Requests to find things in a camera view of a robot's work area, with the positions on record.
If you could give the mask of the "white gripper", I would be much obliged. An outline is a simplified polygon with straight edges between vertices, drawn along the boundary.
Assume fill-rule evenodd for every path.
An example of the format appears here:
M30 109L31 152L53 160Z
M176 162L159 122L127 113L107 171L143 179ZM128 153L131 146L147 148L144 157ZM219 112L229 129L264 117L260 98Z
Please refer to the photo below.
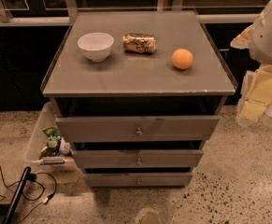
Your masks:
M251 25L237 35L230 43L234 49L250 47ZM236 108L238 122L256 122L272 103L272 64L264 64L255 72L244 76L241 98Z

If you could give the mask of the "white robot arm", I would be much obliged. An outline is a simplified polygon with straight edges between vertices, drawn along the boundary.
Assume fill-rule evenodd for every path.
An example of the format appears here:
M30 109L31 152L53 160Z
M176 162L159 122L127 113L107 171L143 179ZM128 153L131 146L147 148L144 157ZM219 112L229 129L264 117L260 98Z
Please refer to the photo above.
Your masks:
M237 122L250 124L263 114L272 117L272 0L230 46L248 49L250 57L260 64L255 72L248 71L244 76Z

